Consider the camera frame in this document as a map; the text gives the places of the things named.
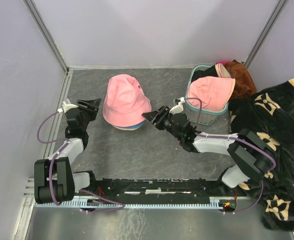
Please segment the blue bucket hat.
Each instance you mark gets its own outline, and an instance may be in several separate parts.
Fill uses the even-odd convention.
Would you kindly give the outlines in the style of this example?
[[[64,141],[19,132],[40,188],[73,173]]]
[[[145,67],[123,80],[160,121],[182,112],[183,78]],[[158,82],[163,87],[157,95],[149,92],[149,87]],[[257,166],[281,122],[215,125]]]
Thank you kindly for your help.
[[[140,127],[142,127],[145,123],[145,120],[138,123],[138,124],[135,124],[135,125],[132,125],[132,126],[123,126],[123,127],[120,127],[120,126],[114,126],[115,128],[119,129],[119,130],[123,130],[123,131],[134,131],[134,130],[137,130],[139,129]]]

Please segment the beige bucket hat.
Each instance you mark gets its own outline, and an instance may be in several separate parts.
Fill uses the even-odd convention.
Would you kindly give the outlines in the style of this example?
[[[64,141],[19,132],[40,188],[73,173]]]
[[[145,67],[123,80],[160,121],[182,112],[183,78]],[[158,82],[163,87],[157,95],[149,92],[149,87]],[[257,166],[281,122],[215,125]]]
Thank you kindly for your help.
[[[112,125],[112,126],[116,129],[119,129],[122,131],[134,131],[134,130],[139,129],[142,126],[142,124],[136,124],[133,126],[126,126],[126,127],[120,127],[120,126],[116,126],[116,125]]]

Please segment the pink bucket hat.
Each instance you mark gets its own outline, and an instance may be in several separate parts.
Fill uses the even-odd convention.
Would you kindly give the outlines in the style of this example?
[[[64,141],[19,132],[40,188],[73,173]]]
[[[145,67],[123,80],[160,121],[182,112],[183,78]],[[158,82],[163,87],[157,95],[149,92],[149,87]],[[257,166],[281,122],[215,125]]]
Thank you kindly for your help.
[[[145,120],[142,114],[151,110],[151,102],[135,77],[119,74],[109,80],[102,111],[106,122],[121,128],[135,126]]]
[[[192,106],[199,108],[201,105],[197,99],[200,99],[202,109],[220,112],[231,98],[235,83],[234,78],[214,76],[198,78],[189,86],[187,92],[188,101]]]

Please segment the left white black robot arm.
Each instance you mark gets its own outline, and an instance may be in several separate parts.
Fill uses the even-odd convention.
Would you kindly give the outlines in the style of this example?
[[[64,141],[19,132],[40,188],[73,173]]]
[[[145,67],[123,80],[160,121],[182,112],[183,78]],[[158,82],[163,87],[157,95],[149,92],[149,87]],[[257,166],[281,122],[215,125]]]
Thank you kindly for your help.
[[[34,198],[38,204],[60,205],[71,201],[75,192],[82,190],[86,195],[93,195],[98,183],[91,170],[72,172],[71,164],[86,148],[89,142],[87,127],[95,121],[100,109],[101,99],[77,100],[72,104],[69,99],[62,102],[62,107],[46,119],[64,114],[67,127],[64,131],[62,146],[48,158],[34,163]]]

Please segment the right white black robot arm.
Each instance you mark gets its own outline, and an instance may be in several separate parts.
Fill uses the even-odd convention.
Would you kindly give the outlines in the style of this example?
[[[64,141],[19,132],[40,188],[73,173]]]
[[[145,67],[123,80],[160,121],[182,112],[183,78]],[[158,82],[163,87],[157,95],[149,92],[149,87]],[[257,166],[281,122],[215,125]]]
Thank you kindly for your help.
[[[158,130],[166,130],[189,153],[215,153],[230,156],[235,162],[216,183],[218,193],[229,195],[240,183],[260,182],[276,167],[275,153],[257,134],[242,129],[233,134],[209,134],[196,130],[186,114],[175,113],[166,105],[142,116]]]

